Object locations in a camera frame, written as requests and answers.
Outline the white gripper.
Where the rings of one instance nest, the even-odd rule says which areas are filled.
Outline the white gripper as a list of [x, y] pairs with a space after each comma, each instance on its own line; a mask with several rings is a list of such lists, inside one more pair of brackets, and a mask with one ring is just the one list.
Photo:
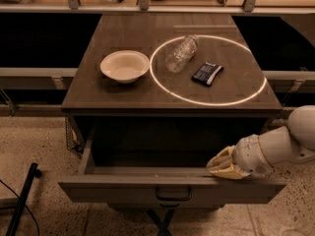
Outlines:
[[[232, 154], [233, 162], [242, 170], [229, 167]], [[243, 179], [249, 174], [263, 177], [274, 169], [263, 154], [257, 135], [241, 139], [235, 147], [225, 147], [207, 163], [206, 168], [216, 177], [232, 180]]]

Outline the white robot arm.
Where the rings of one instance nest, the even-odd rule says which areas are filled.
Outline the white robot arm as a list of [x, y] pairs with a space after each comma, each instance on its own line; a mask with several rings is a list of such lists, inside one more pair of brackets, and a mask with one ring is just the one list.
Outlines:
[[206, 165], [214, 176], [239, 180], [263, 177], [285, 164], [312, 164], [315, 161], [315, 106], [294, 109], [287, 125], [262, 135], [242, 138], [226, 147]]

